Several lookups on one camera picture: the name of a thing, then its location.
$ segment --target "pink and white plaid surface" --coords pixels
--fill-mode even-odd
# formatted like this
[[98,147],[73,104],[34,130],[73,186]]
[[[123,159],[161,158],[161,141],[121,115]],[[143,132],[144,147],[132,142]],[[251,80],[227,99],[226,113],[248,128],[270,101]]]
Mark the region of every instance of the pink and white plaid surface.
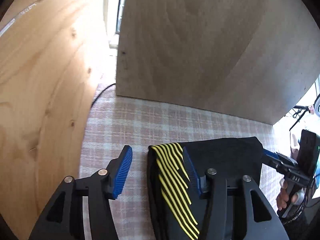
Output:
[[[97,94],[112,82],[102,82]],[[263,147],[275,151],[271,125],[185,106],[117,97],[115,87],[105,91],[90,111],[81,153],[80,177],[90,176],[117,158],[124,145],[133,160],[123,193],[110,201],[120,240],[154,239],[147,192],[148,146],[168,142],[256,136]],[[281,175],[263,165],[260,188],[276,208]],[[87,203],[84,202],[86,239],[91,239]]]

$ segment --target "plywood panel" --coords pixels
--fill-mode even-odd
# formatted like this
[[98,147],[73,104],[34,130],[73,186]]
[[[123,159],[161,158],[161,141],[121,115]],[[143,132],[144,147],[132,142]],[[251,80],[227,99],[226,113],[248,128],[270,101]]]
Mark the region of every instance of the plywood panel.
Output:
[[319,73],[301,0],[126,0],[117,95],[274,124]]
[[38,0],[0,37],[0,212],[19,239],[61,180],[78,176],[108,55],[95,1]]

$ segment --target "checkered cloth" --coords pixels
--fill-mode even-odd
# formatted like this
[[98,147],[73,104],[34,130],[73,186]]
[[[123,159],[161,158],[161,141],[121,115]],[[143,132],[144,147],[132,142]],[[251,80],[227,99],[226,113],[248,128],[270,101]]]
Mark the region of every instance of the checkered cloth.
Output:
[[[97,94],[108,85],[100,84]],[[168,142],[256,136],[265,149],[276,151],[271,125],[239,117],[134,98],[117,97],[115,87],[106,90],[90,111],[82,145],[80,177],[105,168],[124,145],[133,160],[123,193],[110,206],[120,240],[154,239],[147,192],[148,146]],[[276,208],[280,174],[263,165],[260,188]],[[84,202],[86,239],[91,239],[88,206]]]

